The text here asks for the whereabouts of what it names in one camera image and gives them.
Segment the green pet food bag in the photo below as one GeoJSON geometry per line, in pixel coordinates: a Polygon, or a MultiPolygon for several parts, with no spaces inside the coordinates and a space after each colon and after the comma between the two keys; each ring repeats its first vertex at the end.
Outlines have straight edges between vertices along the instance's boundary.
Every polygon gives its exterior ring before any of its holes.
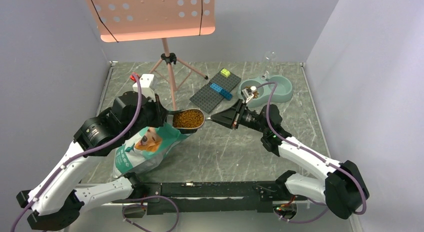
{"type": "Polygon", "coordinates": [[[193,133],[179,130],[169,123],[141,129],[116,149],[112,177],[117,179],[127,173],[141,174],[153,170],[173,147],[193,133]]]}

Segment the metal food scoop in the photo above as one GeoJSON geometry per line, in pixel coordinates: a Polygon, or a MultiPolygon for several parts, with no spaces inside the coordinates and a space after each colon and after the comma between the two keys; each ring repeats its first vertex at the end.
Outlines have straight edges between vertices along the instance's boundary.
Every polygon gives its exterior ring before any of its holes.
{"type": "Polygon", "coordinates": [[[167,114],[168,123],[182,134],[194,134],[207,121],[205,113],[198,108],[171,110],[167,114]]]}

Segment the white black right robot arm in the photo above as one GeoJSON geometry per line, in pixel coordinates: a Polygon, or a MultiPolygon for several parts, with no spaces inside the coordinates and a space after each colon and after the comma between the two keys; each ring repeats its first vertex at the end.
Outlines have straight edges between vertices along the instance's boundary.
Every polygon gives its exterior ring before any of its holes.
{"type": "Polygon", "coordinates": [[[292,170],[283,173],[275,187],[280,199],[302,196],[325,205],[341,219],[366,212],[370,194],[358,166],[350,160],[340,162],[324,156],[301,143],[281,126],[282,117],[276,105],[269,103],[257,113],[239,99],[228,109],[211,115],[210,120],[232,130],[244,126],[260,132],[260,141],[268,152],[311,173],[311,177],[292,170]]]}

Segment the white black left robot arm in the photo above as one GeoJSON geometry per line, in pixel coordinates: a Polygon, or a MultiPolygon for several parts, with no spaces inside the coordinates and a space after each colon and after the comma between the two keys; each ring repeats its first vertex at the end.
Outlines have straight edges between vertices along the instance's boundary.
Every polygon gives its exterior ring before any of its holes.
{"type": "Polygon", "coordinates": [[[92,167],[142,129],[164,125],[167,115],[157,94],[145,96],[129,91],[98,116],[87,119],[49,175],[36,188],[18,193],[20,207],[29,212],[30,228],[60,231],[81,214],[101,205],[119,200],[139,201],[148,190],[134,172],[85,189],[77,189],[77,184],[92,167]]]}

